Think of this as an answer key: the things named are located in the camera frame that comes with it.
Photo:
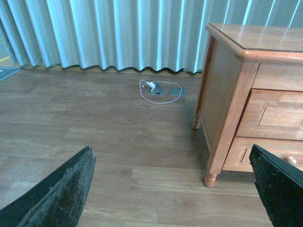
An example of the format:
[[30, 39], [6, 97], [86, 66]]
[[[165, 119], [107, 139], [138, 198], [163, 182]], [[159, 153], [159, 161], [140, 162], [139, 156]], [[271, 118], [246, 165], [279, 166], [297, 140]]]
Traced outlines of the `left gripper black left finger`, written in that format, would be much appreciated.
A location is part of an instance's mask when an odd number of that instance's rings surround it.
[[91, 147], [63, 163], [45, 179], [1, 209], [2, 227], [75, 227], [93, 179]]

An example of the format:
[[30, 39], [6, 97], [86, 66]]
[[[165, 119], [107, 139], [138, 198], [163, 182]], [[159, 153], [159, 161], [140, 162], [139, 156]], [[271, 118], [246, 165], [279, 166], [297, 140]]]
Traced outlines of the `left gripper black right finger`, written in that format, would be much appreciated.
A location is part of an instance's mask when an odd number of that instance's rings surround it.
[[255, 186], [275, 227], [303, 225], [303, 172], [281, 159], [255, 160]]

